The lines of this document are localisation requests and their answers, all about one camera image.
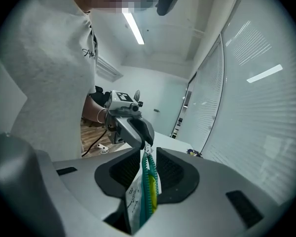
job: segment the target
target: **fluorescent light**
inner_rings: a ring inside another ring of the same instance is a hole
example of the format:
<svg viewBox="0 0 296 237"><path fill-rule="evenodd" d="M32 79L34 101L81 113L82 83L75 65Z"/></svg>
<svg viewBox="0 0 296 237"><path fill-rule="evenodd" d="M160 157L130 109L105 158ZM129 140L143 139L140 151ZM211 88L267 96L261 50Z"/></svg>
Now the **fluorescent light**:
<svg viewBox="0 0 296 237"><path fill-rule="evenodd" d="M135 38L136 38L138 44L139 45L145 44L144 40L142 38L142 35L140 34L140 31L138 29L138 26L136 25L133 15L130 12L127 12L127 13L123 12L123 15L126 18L127 23L129 24L130 28L132 29L133 34L135 35Z"/></svg>
<svg viewBox="0 0 296 237"><path fill-rule="evenodd" d="M264 77L268 77L268 76L270 76L270 75L272 75L272 74L274 74L276 72L279 72L282 69L283 69L283 67L281 66L281 64L276 65L275 67L273 67L273 68L271 68L271 69L269 69L267 71L264 71L261 74L256 75L255 77L251 77L251 78L247 79L247 81L249 83L252 83L252 82L260 80L260 79L262 79Z"/></svg>

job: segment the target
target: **air vent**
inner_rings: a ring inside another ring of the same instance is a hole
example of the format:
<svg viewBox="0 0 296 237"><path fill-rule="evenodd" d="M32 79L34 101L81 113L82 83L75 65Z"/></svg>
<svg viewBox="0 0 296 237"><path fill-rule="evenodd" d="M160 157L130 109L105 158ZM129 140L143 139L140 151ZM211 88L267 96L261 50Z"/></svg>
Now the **air vent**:
<svg viewBox="0 0 296 237"><path fill-rule="evenodd" d="M226 196L247 228L254 226L263 219L262 214L241 191L227 192Z"/></svg>
<svg viewBox="0 0 296 237"><path fill-rule="evenodd" d="M98 58L96 73L98 76L112 82L123 77L116 68L107 63L101 57Z"/></svg>

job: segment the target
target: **wooden floor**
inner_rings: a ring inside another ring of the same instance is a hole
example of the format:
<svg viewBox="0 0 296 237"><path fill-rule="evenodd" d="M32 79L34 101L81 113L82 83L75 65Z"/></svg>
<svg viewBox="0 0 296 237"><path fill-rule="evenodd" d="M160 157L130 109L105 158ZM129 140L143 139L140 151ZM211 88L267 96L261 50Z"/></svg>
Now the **wooden floor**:
<svg viewBox="0 0 296 237"><path fill-rule="evenodd" d="M81 141L82 145L85 151L88 150L90 145L95 142L105 131L104 126L98 126L100 125L98 123L93 123L91 127L89 127L91 124L91 121L86 121L84 123L83 120L81 120L80 127L81 127ZM89 153L86 154L83 158L87 157L93 157L93 156L100 156L101 155L101 150L98 148L95 148L98 144L102 144L106 147L109 148L109 153L115 152L118 148L124 145L123 143L115 144L113 145L109 138L108 135L110 132L106 132L106 134L90 149Z"/></svg>

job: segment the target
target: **black cable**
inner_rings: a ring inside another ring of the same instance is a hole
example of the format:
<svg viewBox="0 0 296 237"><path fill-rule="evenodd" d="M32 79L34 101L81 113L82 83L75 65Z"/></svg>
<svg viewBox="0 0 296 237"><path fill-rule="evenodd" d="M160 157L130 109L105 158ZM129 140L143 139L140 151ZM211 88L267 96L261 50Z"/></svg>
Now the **black cable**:
<svg viewBox="0 0 296 237"><path fill-rule="evenodd" d="M106 130L104 131L104 133L95 141L95 142L93 142L92 144L91 144L91 146L89 147L89 149L81 156L81 157L84 157L89 151L90 151L90 149L92 148L92 146L95 144L95 143L97 143L105 134L106 134Z"/></svg>

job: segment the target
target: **ceiling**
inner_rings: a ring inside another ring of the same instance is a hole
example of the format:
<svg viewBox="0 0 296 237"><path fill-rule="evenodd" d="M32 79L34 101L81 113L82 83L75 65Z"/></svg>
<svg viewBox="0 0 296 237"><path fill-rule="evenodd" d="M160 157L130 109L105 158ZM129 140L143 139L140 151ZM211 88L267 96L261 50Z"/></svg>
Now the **ceiling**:
<svg viewBox="0 0 296 237"><path fill-rule="evenodd" d="M123 14L96 11L116 37L126 57L122 65L140 66L188 78L204 37L214 0L178 0L173 10L159 16L156 8L133 13L145 41L138 45Z"/></svg>

